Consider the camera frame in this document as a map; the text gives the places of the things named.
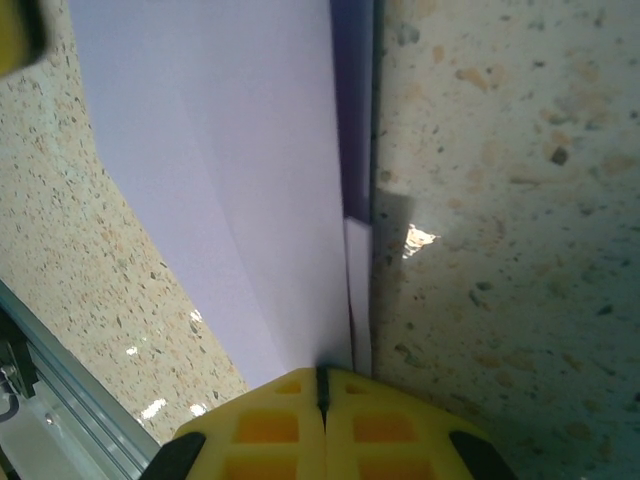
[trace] speckled countertop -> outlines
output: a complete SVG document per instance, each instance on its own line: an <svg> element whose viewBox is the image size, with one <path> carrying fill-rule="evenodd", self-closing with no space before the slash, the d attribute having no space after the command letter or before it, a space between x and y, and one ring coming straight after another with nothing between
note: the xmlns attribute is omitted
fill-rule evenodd
<svg viewBox="0 0 640 480"><path fill-rule="evenodd" d="M640 478L640 4L390 1L376 375L525 479Z"/></svg>
<svg viewBox="0 0 640 480"><path fill-rule="evenodd" d="M0 279L159 441L246 390L96 156L64 0L0 80Z"/></svg>
<svg viewBox="0 0 640 480"><path fill-rule="evenodd" d="M47 4L55 51L0 82L0 278L163 441L246 386L96 158ZM633 0L386 4L376 375L523 479L640 478L639 21Z"/></svg>

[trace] black rubber edge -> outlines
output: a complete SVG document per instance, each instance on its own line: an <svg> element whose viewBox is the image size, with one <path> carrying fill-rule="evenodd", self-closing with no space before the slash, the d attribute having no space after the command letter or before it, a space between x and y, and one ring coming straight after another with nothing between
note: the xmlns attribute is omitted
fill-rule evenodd
<svg viewBox="0 0 640 480"><path fill-rule="evenodd" d="M474 480L518 480L491 443L467 432L449 438Z"/></svg>
<svg viewBox="0 0 640 480"><path fill-rule="evenodd" d="M327 413L329 412L329 405L331 399L329 397L329 368L318 367L316 368L316 386L317 386L317 399L318 409L322 415L322 423L324 424L324 431L327 431Z"/></svg>
<svg viewBox="0 0 640 480"><path fill-rule="evenodd" d="M207 437L191 432L162 446L138 480L187 480Z"/></svg>
<svg viewBox="0 0 640 480"><path fill-rule="evenodd" d="M23 65L30 65L38 60L47 48L47 31L39 0L14 0L23 28L28 39L28 51Z"/></svg>

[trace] granite surface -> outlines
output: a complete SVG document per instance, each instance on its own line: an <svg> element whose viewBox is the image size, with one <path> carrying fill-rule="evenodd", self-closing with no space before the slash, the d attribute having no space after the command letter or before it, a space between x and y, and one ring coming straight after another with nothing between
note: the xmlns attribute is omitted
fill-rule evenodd
<svg viewBox="0 0 640 480"><path fill-rule="evenodd" d="M67 3L0 80L0 279L158 441L246 384L96 156Z"/></svg>
<svg viewBox="0 0 640 480"><path fill-rule="evenodd" d="M521 478L640 478L640 4L385 7L376 375Z"/></svg>

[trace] yellow plastic object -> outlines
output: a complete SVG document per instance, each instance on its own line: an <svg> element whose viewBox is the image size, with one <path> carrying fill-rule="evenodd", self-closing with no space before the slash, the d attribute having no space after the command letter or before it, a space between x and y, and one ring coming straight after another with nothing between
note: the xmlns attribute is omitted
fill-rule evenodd
<svg viewBox="0 0 640 480"><path fill-rule="evenodd" d="M156 462L166 447L182 448L176 443L194 435L204 442L200 450L198 446L169 454L167 449L164 463ZM337 369L308 368L285 375L183 425L163 450L142 478L516 478L487 436L470 423ZM189 452L195 461L187 460L187 473L172 473L176 462L171 458L184 460Z"/></svg>
<svg viewBox="0 0 640 480"><path fill-rule="evenodd" d="M37 0L0 0L0 76L35 61L45 43Z"/></svg>

